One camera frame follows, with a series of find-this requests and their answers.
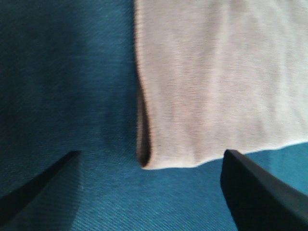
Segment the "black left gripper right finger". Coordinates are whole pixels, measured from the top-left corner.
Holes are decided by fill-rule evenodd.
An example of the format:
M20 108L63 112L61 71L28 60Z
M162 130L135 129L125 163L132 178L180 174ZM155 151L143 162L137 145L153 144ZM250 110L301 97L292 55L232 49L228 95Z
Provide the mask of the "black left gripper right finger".
M226 150L220 185L239 231L306 231L308 197L237 150Z

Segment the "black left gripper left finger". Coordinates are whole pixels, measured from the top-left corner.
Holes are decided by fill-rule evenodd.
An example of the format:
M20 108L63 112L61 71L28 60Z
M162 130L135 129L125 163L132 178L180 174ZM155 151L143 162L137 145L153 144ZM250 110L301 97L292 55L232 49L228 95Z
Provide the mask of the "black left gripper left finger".
M0 199L2 228L70 228L81 204L80 151Z

